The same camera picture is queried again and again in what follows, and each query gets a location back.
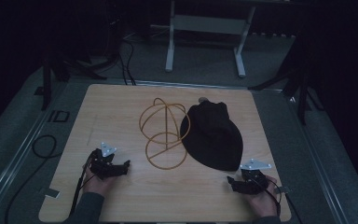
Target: black cable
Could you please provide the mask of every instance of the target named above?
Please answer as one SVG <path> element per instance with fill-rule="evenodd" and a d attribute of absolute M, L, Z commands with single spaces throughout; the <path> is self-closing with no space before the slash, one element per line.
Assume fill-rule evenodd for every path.
<path fill-rule="evenodd" d="M 276 189 L 278 190 L 278 194 L 279 194 L 279 200 L 278 200 L 278 203 L 281 203 L 281 200 L 282 200 L 282 192 L 281 192 L 281 189 L 278 187 L 278 185 L 273 182 L 272 180 L 270 179 L 267 179 L 267 181 L 271 182 L 273 185 L 275 185 Z"/>
<path fill-rule="evenodd" d="M 35 145 L 36 143 L 42 139 L 42 138 L 45 138 L 45 137 L 49 137 L 53 140 L 54 144 L 53 144 L 53 147 L 51 148 L 49 154 L 47 156 L 43 156 L 43 155 L 40 155 L 39 153 L 36 152 L 35 150 Z M 62 153 L 58 153 L 56 155 L 53 155 L 53 152 L 55 151 L 57 147 L 57 139 L 51 135 L 51 134 L 45 134 L 45 135 L 41 135 L 39 137 L 37 137 L 34 142 L 32 143 L 32 151 L 33 153 L 36 155 L 36 157 L 38 158 L 42 158 L 44 159 L 43 162 L 34 170 L 34 172 L 28 176 L 28 178 L 22 183 L 22 185 L 20 186 L 20 188 L 16 191 L 16 193 L 14 194 L 14 196 L 10 199 L 10 202 L 8 203 L 7 205 L 7 209 L 5 211 L 5 223 L 7 224 L 8 223 L 8 214 L 10 212 L 10 208 L 11 208 L 11 205 L 14 203 L 14 201 L 16 200 L 17 196 L 19 195 L 19 193 L 21 192 L 21 190 L 25 187 L 25 185 L 31 180 L 32 177 L 34 177 L 34 175 L 40 170 L 40 168 L 42 168 L 45 163 L 49 160 L 49 159 L 52 159 L 52 158 L 56 158 L 56 157 L 59 157 L 61 156 Z"/>
<path fill-rule="evenodd" d="M 287 202 L 290 203 L 290 205 L 291 205 L 292 208 L 293 208 L 293 211 L 295 211 L 295 214 L 296 214 L 296 217 L 297 217 L 297 219 L 298 219 L 298 222 L 299 222 L 300 224 L 302 224 L 303 222 L 302 222 L 302 220 L 301 220 L 301 217 L 298 215 L 298 212 L 297 212 L 297 210 L 296 210 L 296 207 L 295 207 L 295 205 L 293 204 L 292 200 L 289 198 L 289 195 L 286 193 L 284 196 L 286 196 Z"/>
<path fill-rule="evenodd" d="M 277 201 L 277 199 L 263 186 L 261 186 L 261 184 L 259 184 L 256 180 L 250 178 L 250 180 L 252 180 L 253 182 L 255 182 L 257 184 L 258 187 L 260 187 L 262 190 L 264 190 L 269 197 L 271 197 L 272 201 L 275 202 L 275 205 L 277 206 L 277 215 L 278 217 L 281 215 L 281 204 Z"/>
<path fill-rule="evenodd" d="M 132 43 L 130 43 L 127 40 L 123 40 L 123 42 L 131 46 L 131 53 L 130 53 L 129 59 L 127 60 L 127 64 L 124 64 L 124 60 L 123 60 L 123 57 L 121 56 L 121 54 L 118 55 L 118 58 L 120 59 L 120 63 L 121 63 L 121 70 L 122 70 L 123 80 L 124 80 L 124 83 L 126 85 L 128 85 L 127 78 L 126 78 L 126 73 L 127 73 L 129 78 L 130 78 L 131 85 L 136 86 L 135 79 L 133 78 L 133 76 L 132 76 L 132 74 L 130 72 L 130 61 L 131 61 L 132 54 L 133 54 L 133 45 L 132 45 Z"/>
<path fill-rule="evenodd" d="M 132 58 L 132 55 L 133 55 L 133 44 L 130 42 L 130 41 L 127 41 L 127 40 L 124 40 L 123 39 L 123 42 L 130 45 L 131 47 L 131 53 L 130 53 L 130 57 L 129 59 L 127 60 L 127 64 L 126 64 L 126 71 L 127 71 L 127 74 L 129 75 L 130 77 L 130 80 L 131 80 L 131 84 L 132 86 L 136 86 L 136 82 L 135 82 L 135 79 L 133 78 L 131 72 L 130 72 L 130 61 L 131 61 L 131 58 Z"/>
<path fill-rule="evenodd" d="M 80 192 L 81 188 L 83 188 L 83 186 L 84 186 L 84 185 L 82 185 L 82 182 L 83 182 L 84 174 L 86 173 L 86 169 L 87 169 L 87 166 L 89 165 L 89 163 L 90 163 L 90 156 L 87 158 L 86 164 L 84 164 L 84 166 L 83 166 L 83 171 L 81 173 L 81 176 L 79 177 L 79 179 L 77 181 L 75 195 L 74 195 L 74 199 L 72 200 L 72 206 L 71 206 L 71 211 L 69 212 L 69 216 L 71 216 L 75 212 L 76 205 L 77 205 L 77 198 L 79 196 L 79 192 Z"/>
<path fill-rule="evenodd" d="M 120 62 L 121 62 L 121 71 L 122 71 L 124 83 L 126 85 L 128 85 L 127 79 L 126 79 L 126 73 L 124 72 L 124 62 L 123 62 L 123 58 L 121 57 L 121 54 L 118 54 L 118 58 L 120 59 Z"/>

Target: tabletop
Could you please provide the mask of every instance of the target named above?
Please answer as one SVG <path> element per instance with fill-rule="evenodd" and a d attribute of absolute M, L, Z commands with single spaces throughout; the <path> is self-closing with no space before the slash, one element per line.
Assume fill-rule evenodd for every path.
<path fill-rule="evenodd" d="M 227 176 L 241 180 L 241 170 L 224 172 L 206 167 L 186 155 L 181 144 L 152 159 L 160 167 L 179 164 L 175 168 L 160 169 L 146 157 L 148 140 L 140 130 L 140 123 L 145 123 L 145 118 L 157 111 L 153 106 L 155 100 L 159 98 L 167 105 L 178 104 L 188 110 L 199 103 L 200 97 L 227 105 L 229 117 L 243 139 L 241 163 L 255 159 L 271 164 L 272 168 L 263 170 L 263 173 L 277 178 L 280 185 L 269 143 L 249 91 L 94 84 L 89 86 L 50 184 L 60 196 L 45 198 L 39 218 L 57 222 L 68 217 L 82 165 L 91 151 L 104 142 L 117 148 L 114 164 L 131 160 L 131 166 L 127 175 L 117 178 L 105 199 L 100 221 L 234 222 L 254 219 L 242 195 L 233 192 L 227 182 Z M 175 122 L 180 125 L 185 117 L 179 107 L 171 109 L 174 118 L 165 119 L 165 114 L 159 112 L 151 116 L 144 133 L 153 135 L 164 132 L 167 127 L 174 133 Z M 152 143 L 148 150 L 159 147 Z M 281 220 L 289 220 L 291 213 L 284 197 L 281 205 Z"/>

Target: hand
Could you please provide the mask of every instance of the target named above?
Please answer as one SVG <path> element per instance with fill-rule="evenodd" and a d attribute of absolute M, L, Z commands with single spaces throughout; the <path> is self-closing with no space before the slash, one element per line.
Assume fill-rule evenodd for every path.
<path fill-rule="evenodd" d="M 116 176 L 112 176 L 101 180 L 100 177 L 92 173 L 90 165 L 88 164 L 86 168 L 86 177 L 83 180 L 83 193 L 94 192 L 101 194 L 105 198 L 113 187 L 115 179 Z"/>
<path fill-rule="evenodd" d="M 267 190 L 276 199 L 277 195 L 274 192 L 275 185 L 273 183 L 277 183 L 277 180 L 268 175 L 266 175 L 266 178 L 270 180 Z M 244 194 L 244 197 L 258 217 L 276 217 L 278 215 L 275 201 L 265 191 L 257 195 Z"/>

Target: white stand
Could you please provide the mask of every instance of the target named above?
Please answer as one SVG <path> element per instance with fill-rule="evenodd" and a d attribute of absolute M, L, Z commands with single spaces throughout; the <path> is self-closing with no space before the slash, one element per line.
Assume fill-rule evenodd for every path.
<path fill-rule="evenodd" d="M 251 7 L 246 20 L 234 20 L 234 19 L 221 19 L 210 17 L 197 17 L 186 15 L 175 15 L 174 12 L 175 1 L 171 1 L 171 20 L 170 20 L 170 44 L 168 46 L 167 62 L 165 64 L 165 71 L 171 72 L 173 67 L 173 54 L 174 54 L 174 42 L 173 32 L 174 30 L 188 30 L 198 32 L 210 32 L 229 35 L 241 35 L 240 44 L 234 48 L 235 62 L 237 64 L 238 75 L 245 77 L 245 68 L 241 52 L 243 45 L 245 44 L 246 36 L 248 35 L 249 28 L 251 27 L 252 18 L 255 14 L 255 7 Z"/>

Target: black hat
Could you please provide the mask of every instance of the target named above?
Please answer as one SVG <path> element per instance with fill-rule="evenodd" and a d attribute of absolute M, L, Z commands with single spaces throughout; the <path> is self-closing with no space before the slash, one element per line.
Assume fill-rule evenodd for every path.
<path fill-rule="evenodd" d="M 193 105 L 187 112 L 190 131 L 182 139 L 187 152 L 200 163 L 223 171 L 237 171 L 240 167 L 243 142 L 240 130 L 229 119 L 227 105 L 207 100 Z M 181 136 L 188 129 L 182 120 Z"/>

